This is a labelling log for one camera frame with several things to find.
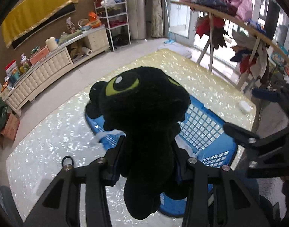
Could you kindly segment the black dragon plush toy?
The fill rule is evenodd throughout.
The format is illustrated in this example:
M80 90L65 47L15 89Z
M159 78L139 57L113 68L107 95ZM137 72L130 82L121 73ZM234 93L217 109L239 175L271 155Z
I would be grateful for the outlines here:
M156 212L161 193L183 199L175 137L191 103L186 89L158 68L138 67L96 82L89 97L88 117L103 117L105 131L125 134L119 172L131 216L144 220Z

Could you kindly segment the white quilted cloth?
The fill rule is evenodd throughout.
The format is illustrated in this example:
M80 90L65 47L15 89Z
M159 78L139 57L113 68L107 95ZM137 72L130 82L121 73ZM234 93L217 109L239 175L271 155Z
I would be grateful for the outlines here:
M94 140L102 144L105 150L116 147L121 136L125 136L125 133L119 130L113 131L100 131L94 135Z

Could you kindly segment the small white soap bar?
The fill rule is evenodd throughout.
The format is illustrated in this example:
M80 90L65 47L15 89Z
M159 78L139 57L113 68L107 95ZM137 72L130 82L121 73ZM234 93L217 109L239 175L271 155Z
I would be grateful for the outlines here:
M238 107L243 114L249 114L251 112L251 106L244 100L238 103Z

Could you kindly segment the blue plastic laundry basket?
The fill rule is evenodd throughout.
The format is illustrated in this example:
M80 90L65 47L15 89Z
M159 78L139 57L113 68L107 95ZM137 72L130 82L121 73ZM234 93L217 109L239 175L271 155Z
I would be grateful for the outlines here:
M180 122L181 132L175 137L178 146L206 166L219 168L222 165L231 165L237 153L237 144L224 133L222 127L225 122L195 97L190 96L190 99L191 104L185 120ZM85 113L85 119L94 135L105 131L103 116L91 119ZM162 193L160 202L159 212L162 214L183 217L186 198L172 200Z

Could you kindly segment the wooden clothes drying rack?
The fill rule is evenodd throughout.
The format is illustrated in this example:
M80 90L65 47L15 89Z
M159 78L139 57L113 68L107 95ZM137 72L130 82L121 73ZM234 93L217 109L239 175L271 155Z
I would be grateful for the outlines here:
M236 45L232 36L232 31L235 29L242 31L246 36L253 36L258 44L269 45L267 52L268 55L271 55L272 52L276 52L284 59L285 63L289 64L288 56L284 54L284 51L278 45L262 33L258 32L251 26L236 20L234 17L215 9L194 3L184 3L179 1L170 1L170 3L171 5L176 5L179 8L182 7L183 9L188 10L188 14L190 15L188 32L184 35L172 32L171 37L180 44L195 50L198 54L198 58L193 58L195 63L206 67L211 72L217 73L217 75L221 76L225 81L229 82L237 89L240 90L245 84L249 85L252 78L249 77L247 73L240 73L238 63L228 61L233 56L232 53L234 52L231 47ZM224 35L224 41L227 45L226 47L215 49L210 44L210 39L206 35L200 39L196 34L197 19L203 15L208 15L210 17L217 16L224 19L224 30L228 33Z

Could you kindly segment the cardboard box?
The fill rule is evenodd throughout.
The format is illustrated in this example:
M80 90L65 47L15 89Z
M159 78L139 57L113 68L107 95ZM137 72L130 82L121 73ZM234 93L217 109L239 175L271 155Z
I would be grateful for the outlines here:
M14 141L18 128L20 125L20 120L13 113L8 113L8 119L5 123L5 127L0 132L0 148L4 149L4 140L7 138L8 140Z

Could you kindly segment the cream tv cabinet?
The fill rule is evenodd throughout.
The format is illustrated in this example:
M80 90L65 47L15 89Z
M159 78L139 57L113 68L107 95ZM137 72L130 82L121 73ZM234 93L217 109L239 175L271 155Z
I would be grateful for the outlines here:
M80 57L72 59L69 47L77 42L81 42L84 47L91 49L93 54L86 56L81 51ZM21 108L28 101L31 102L47 87L77 66L107 50L109 50L109 41L105 26L88 30L58 46L57 49L32 66L2 99L20 116Z

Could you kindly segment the pink box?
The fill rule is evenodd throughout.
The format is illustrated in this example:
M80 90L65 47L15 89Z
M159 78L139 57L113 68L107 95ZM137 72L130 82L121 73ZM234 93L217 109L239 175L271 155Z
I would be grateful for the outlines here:
M39 51L37 51L36 53L34 53L31 57L30 57L30 63L31 65L35 65L37 62L39 62L42 58L46 57L49 54L49 49L47 46L43 47L42 49L40 49Z

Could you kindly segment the white paper towel roll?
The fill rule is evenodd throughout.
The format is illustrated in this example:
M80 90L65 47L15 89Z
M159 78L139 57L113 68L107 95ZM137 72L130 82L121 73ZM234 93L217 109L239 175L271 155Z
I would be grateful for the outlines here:
M82 47L82 51L86 56L91 56L93 54L93 51L87 47Z

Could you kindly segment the cream pillar candle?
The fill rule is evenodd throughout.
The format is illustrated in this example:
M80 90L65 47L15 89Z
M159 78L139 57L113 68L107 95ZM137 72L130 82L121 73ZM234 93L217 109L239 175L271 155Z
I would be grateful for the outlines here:
M54 51L58 47L58 43L56 41L56 38L50 37L46 39L46 46L49 49L50 52Z

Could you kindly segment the white metal shelf rack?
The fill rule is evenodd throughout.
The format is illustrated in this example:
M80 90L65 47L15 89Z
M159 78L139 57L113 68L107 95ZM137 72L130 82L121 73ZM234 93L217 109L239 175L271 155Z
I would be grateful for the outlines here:
M106 28L111 51L131 43L127 0L94 0L94 10Z

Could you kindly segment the orange bag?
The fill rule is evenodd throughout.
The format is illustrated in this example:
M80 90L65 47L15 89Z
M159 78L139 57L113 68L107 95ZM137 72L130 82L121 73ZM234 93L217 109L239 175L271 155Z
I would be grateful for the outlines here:
M93 11L91 11L89 14L89 26L92 28L98 28L102 25L99 17L97 14L95 14Z

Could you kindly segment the yellow cloth wall hanging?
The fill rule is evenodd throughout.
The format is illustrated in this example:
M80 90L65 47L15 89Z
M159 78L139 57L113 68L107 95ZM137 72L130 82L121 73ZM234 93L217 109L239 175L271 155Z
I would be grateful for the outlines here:
M3 21L2 34L7 48L12 42L48 20L60 9L78 0L24 0Z

